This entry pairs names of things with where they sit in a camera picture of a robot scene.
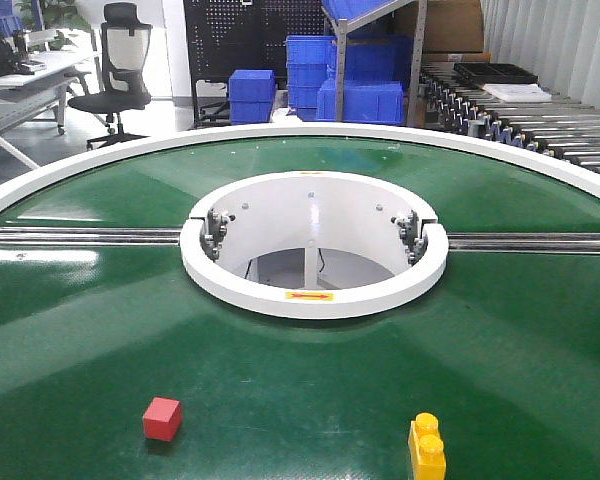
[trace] red cube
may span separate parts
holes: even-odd
[[[182,406],[178,400],[155,397],[142,422],[145,437],[170,442],[182,424]]]

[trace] yellow lego brick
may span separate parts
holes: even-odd
[[[444,480],[447,461],[438,419],[434,415],[420,413],[411,422],[409,452],[414,480]]]

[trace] chair armrest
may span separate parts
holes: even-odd
[[[85,95],[89,95],[89,87],[87,86],[87,81],[85,80],[85,76],[89,75],[91,72],[83,72],[78,70],[77,68],[72,68],[68,72],[64,74],[66,78],[75,77],[80,82],[80,86],[82,87],[82,91]]]

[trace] black mesh chair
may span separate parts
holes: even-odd
[[[149,51],[151,25],[138,20],[137,6],[118,2],[104,6],[105,23],[102,24],[102,82],[104,91],[74,97],[69,105],[83,112],[106,115],[107,124],[113,123],[115,114],[117,131],[103,137],[87,140],[87,149],[94,143],[101,147],[127,142],[142,135],[126,133],[120,113],[125,110],[144,110],[151,95],[142,79],[142,69]]]

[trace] roller conveyor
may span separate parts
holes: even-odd
[[[453,64],[422,70],[430,112],[444,131],[506,143],[600,173],[600,110],[552,95],[551,102],[511,103],[470,83]]]

